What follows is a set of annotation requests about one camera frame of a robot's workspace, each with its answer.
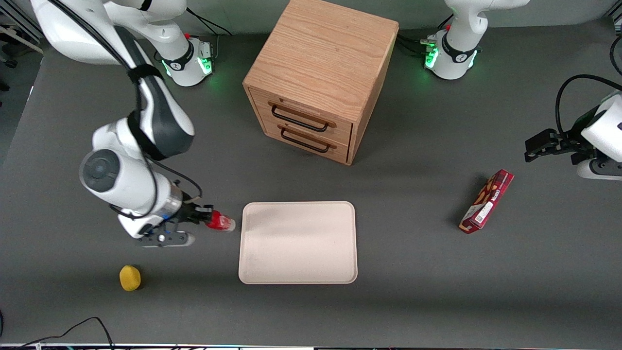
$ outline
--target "beige tray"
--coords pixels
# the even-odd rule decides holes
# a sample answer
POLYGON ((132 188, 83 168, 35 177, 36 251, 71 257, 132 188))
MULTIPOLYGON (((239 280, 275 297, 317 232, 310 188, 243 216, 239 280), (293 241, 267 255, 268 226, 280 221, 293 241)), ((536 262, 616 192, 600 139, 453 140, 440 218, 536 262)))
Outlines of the beige tray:
POLYGON ((242 213, 239 279, 248 284, 346 284, 356 279, 349 202, 250 203, 242 213))

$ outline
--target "red can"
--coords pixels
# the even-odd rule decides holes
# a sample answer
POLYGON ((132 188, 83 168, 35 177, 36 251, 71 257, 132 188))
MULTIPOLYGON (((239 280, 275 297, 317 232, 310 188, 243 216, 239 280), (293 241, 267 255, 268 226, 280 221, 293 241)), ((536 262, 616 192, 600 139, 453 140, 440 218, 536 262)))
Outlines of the red can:
POLYGON ((211 229, 218 231, 233 231, 235 229, 235 220, 227 215, 221 214, 217 210, 211 212, 211 221, 205 225, 211 229))

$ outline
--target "yellow sponge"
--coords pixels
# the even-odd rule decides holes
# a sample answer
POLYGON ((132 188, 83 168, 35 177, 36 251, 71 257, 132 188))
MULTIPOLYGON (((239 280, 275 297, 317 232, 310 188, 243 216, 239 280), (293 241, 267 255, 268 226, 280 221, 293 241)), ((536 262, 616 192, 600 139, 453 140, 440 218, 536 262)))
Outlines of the yellow sponge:
POLYGON ((119 280, 124 290, 136 290, 141 285, 141 272, 132 265, 125 265, 119 272, 119 280))

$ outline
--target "black metal handle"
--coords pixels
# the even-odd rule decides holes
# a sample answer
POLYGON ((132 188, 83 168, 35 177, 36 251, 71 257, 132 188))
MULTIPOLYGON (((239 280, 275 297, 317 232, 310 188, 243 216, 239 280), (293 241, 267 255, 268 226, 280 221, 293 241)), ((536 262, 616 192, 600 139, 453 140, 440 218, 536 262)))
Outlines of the black metal handle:
POLYGON ((317 127, 315 127, 313 125, 309 125, 309 124, 303 123, 301 121, 297 121, 295 119, 289 118, 287 116, 278 114, 278 113, 276 113, 276 105, 272 105, 272 115, 274 115, 278 119, 281 119, 281 120, 284 120, 284 121, 288 121, 290 123, 302 126, 303 128, 307 128, 309 130, 316 131, 318 133, 323 133, 328 128, 328 123, 324 123, 324 127, 323 128, 317 128, 317 127))
POLYGON ((287 141, 290 141, 290 142, 293 142, 295 144, 299 144, 299 145, 301 145, 303 147, 312 149, 312 150, 314 150, 314 151, 316 151, 318 153, 326 153, 330 149, 330 145, 329 144, 326 145, 326 148, 322 149, 322 148, 317 148, 315 146, 311 146, 310 144, 306 144, 306 143, 304 143, 302 141, 298 141, 298 140, 293 139, 293 138, 291 138, 289 136, 285 136, 285 129, 281 129, 281 137, 284 138, 287 141))

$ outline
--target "gray mat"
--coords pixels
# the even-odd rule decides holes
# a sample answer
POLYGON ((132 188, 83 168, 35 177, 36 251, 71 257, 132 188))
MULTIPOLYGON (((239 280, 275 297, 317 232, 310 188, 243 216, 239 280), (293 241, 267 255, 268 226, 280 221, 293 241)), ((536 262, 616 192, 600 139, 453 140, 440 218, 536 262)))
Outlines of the gray mat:
MULTIPOLYGON (((189 248, 135 247, 78 180, 92 132, 132 109, 129 80, 119 67, 50 51, 0 177, 3 341, 97 315, 118 343, 620 348, 622 187, 580 179, 568 156, 522 156, 524 140, 554 126, 566 78, 620 80, 608 61, 610 20, 492 29, 455 82, 396 49, 350 168, 261 133, 241 81, 265 38, 223 37, 214 76, 192 88, 168 81, 197 137, 166 164, 236 219, 255 201, 350 201, 358 279, 244 285, 239 231, 189 225, 189 248), (465 235, 460 217, 500 168, 514 182, 487 226, 465 235), (118 282, 129 263, 145 277, 133 293, 118 282)), ((564 123, 609 92, 574 83, 564 123)), ((95 324, 66 340, 105 342, 95 324)))

